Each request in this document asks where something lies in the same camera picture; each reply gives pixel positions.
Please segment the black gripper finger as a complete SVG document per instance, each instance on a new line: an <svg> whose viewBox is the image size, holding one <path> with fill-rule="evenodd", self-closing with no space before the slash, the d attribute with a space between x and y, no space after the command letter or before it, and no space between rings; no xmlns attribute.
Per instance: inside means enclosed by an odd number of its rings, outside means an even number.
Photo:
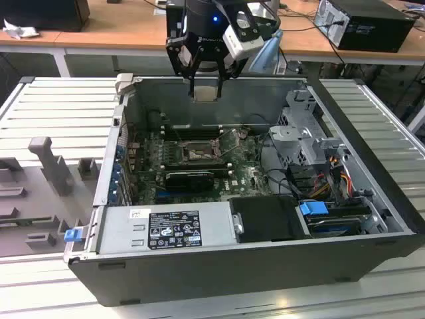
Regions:
<svg viewBox="0 0 425 319"><path fill-rule="evenodd" d="M183 78L189 81L189 96L193 97L195 93L195 74L203 57L203 47L199 47L194 55L190 53L187 47L183 47L181 51L181 62L183 65Z"/></svg>
<svg viewBox="0 0 425 319"><path fill-rule="evenodd" d="M234 76L238 63L233 59L232 55L227 50L220 48L214 49L214 58L218 70L216 98L219 99L222 95L222 87L224 82Z"/></svg>

